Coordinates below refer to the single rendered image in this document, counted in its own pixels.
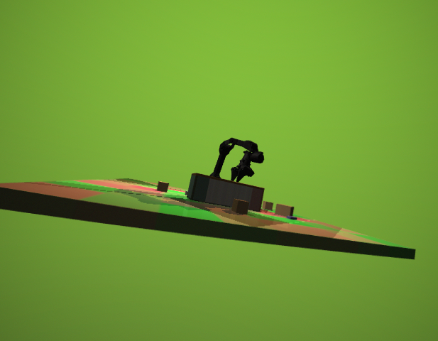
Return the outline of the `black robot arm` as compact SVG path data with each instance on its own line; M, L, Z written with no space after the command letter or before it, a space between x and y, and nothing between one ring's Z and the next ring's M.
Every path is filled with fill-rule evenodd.
M254 163L262 163L264 161L263 152L258 151L258 144L252 141L242 141L235 138L230 138L220 144L217 164L215 165L214 172L210 176L221 178L219 174L221 172L224 160L229 154L230 150L233 149L235 145L242 146L245 149L249 150L244 151L245 154L243 158L249 160L250 162L252 161Z

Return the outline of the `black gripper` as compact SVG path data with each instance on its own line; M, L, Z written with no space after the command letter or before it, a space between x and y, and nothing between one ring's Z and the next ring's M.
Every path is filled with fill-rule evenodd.
M231 180L234 181L237 177L236 182L239 182L244 176L250 175L252 170L248 165L250 165L250 161L242 158L237 167L231 168Z

